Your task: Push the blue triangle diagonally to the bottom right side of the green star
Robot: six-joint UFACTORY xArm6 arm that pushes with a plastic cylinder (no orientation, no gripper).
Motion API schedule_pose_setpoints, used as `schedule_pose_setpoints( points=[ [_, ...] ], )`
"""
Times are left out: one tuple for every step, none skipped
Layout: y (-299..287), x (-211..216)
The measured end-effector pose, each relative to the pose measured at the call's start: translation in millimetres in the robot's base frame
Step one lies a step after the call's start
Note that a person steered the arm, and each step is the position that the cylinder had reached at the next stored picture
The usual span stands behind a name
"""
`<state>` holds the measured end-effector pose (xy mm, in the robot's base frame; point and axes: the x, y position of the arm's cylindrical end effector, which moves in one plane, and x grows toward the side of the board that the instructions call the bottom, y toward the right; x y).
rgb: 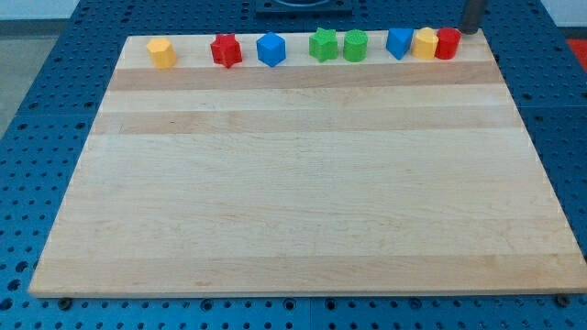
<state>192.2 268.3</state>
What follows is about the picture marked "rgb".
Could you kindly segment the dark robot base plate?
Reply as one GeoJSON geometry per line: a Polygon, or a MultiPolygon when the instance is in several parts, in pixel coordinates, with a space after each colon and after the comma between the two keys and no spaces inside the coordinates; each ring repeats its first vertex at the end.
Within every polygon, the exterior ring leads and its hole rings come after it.
{"type": "Polygon", "coordinates": [[[352,0],[254,0],[257,16],[351,14],[352,0]]]}

